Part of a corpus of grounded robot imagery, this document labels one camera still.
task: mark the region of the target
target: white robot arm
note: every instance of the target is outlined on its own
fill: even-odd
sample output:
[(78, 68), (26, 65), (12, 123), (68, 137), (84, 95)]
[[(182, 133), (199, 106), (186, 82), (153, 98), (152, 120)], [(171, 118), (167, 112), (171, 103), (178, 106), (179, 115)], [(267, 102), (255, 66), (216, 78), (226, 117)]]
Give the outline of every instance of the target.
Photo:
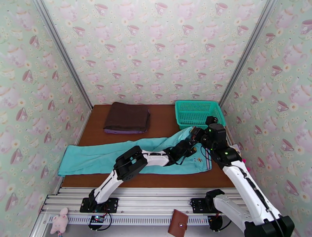
[[(165, 166), (169, 162), (169, 157), (167, 156), (165, 151), (160, 152), (148, 152), (145, 150), (141, 150), (143, 157), (146, 159), (147, 164), (145, 166)], [(108, 200), (110, 195), (121, 185), (124, 181), (122, 179), (118, 179), (118, 174), (115, 169), (110, 173), (107, 179), (94, 190), (95, 201), (97, 204), (104, 203)]]
[(118, 157), (108, 178), (89, 194), (89, 212), (95, 212), (120, 184), (133, 178), (145, 166), (175, 165), (181, 158), (184, 160), (185, 157), (194, 154), (194, 145), (200, 142), (210, 152), (212, 160), (233, 182), (248, 208), (248, 211), (242, 209), (228, 199), (223, 191), (216, 189), (206, 194), (208, 213), (224, 213), (246, 237), (290, 237), (294, 229), (290, 217), (282, 216), (265, 197), (239, 154), (227, 145), (224, 127), (216, 123), (208, 125), (206, 130), (194, 128), (191, 138), (181, 141), (173, 148), (149, 152), (135, 146)]

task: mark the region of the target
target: wooden tabletop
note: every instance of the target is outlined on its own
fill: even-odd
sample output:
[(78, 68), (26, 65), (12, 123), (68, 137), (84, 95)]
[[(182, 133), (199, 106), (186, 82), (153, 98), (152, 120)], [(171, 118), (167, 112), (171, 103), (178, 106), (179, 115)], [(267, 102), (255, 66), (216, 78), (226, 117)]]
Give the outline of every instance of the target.
[[(178, 132), (174, 105), (149, 105), (151, 125), (149, 131), (141, 134), (107, 134), (104, 122), (110, 105), (95, 105), (79, 142), (79, 146), (102, 145), (141, 138), (170, 137)], [(98, 187), (108, 174), (68, 175), (62, 187)], [(120, 187), (234, 187), (230, 179), (213, 162), (210, 171), (191, 175), (138, 174)]]

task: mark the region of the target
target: floral wallpaper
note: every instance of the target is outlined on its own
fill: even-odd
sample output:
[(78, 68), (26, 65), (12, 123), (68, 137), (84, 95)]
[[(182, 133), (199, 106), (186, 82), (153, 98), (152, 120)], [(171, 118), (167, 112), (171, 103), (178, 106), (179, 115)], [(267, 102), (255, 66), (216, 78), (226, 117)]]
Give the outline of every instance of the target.
[(218, 101), (265, 0), (45, 0), (93, 104)]
[(267, 197), (312, 236), (312, 2), (280, 1), (223, 106)]
[(0, 236), (28, 236), (87, 108), (30, 0), (0, 2)]

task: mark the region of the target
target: mounting plate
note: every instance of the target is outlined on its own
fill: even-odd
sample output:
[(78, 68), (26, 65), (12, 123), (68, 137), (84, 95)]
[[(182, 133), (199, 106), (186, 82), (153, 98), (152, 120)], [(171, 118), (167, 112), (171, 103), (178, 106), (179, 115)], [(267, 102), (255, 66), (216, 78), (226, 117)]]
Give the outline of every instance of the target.
[(217, 213), (217, 210), (209, 209), (204, 198), (192, 198), (190, 205), (192, 206), (193, 213)]
[[(118, 198), (109, 198), (105, 203), (98, 204), (95, 213), (116, 213), (118, 207)], [(80, 206), (80, 212), (90, 212), (89, 198), (84, 198)]]

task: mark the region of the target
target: black cable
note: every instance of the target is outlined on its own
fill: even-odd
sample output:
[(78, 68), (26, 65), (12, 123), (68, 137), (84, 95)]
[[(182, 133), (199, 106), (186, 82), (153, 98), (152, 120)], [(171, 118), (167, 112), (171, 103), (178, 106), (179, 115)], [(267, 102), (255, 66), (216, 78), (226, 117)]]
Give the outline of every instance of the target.
[(200, 147), (200, 152), (202, 153), (202, 155), (207, 159), (207, 160), (209, 160), (209, 161), (211, 161), (211, 155), (210, 155), (210, 153), (204, 148), (204, 150), (208, 153), (208, 155), (210, 156), (210, 158), (208, 157), (206, 157), (206, 155), (202, 152), (202, 148), (204, 148), (204, 146), (202, 145), (201, 147)]
[(278, 221), (276, 220), (276, 218), (275, 218), (275, 216), (273, 215), (272, 211), (269, 210), (269, 212), (270, 212), (271, 215), (273, 216), (273, 218), (274, 218), (274, 220), (275, 220), (275, 222), (276, 222), (278, 228), (280, 229), (280, 233), (281, 233), (282, 237), (285, 237), (285, 236), (284, 236), (284, 233), (283, 233), (283, 231), (282, 231), (282, 228), (280, 227), (280, 224), (279, 224)]
[(221, 229), (219, 229), (219, 231), (224, 230), (224, 229), (227, 228), (231, 223), (232, 223), (232, 221), (230, 220), (229, 223), (227, 223), (226, 226), (224, 226), (224, 227), (222, 227)]
[(183, 157), (183, 159), (182, 159), (182, 161), (181, 161), (180, 164), (178, 164), (176, 161), (175, 161), (174, 163), (177, 164), (177, 165), (182, 165), (183, 162), (184, 162), (184, 160), (185, 160), (185, 153), (186, 153), (186, 152), (187, 152), (187, 150), (185, 150), (184, 153), (183, 153), (183, 155), (181, 156), (181, 158)]
[(211, 144), (211, 153), (215, 152), (215, 144), (217, 144), (215, 141)]
[(111, 214), (109, 212), (107, 212), (107, 214), (110, 216), (110, 223), (109, 223), (109, 225), (106, 228), (104, 228), (104, 229), (97, 229), (96, 231), (107, 230), (108, 228), (110, 228), (110, 225), (112, 224), (113, 219), (112, 219), (112, 216), (111, 216)]

